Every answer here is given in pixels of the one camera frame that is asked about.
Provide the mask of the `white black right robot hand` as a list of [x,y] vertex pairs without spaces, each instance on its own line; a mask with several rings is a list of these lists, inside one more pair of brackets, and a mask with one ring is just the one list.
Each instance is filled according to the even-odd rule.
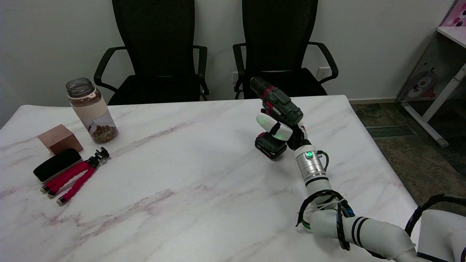
[[257,114],[255,120],[264,130],[257,138],[269,149],[286,145],[295,150],[308,142],[308,134],[302,121],[296,126],[287,126],[265,113]]

